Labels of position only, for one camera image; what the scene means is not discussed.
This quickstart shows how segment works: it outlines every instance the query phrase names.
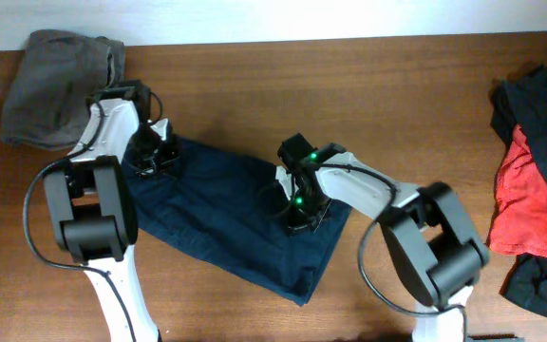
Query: white background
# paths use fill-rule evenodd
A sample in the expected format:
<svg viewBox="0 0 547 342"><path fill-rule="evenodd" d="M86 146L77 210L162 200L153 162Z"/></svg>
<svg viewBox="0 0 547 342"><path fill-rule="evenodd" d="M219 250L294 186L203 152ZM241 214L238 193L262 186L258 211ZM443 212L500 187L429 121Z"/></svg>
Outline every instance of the white background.
<svg viewBox="0 0 547 342"><path fill-rule="evenodd" d="M547 30L547 0L0 0L0 50L36 29L129 46Z"/></svg>

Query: gray cloth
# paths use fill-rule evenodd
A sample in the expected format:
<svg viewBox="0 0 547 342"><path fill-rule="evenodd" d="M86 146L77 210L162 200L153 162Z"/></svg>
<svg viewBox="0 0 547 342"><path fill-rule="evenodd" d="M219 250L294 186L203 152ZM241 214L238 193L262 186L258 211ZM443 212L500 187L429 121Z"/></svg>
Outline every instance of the gray cloth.
<svg viewBox="0 0 547 342"><path fill-rule="evenodd" d="M119 41L33 32L4 102L0 139L48 150L73 146L89 120L85 96L121 81L124 61Z"/></svg>

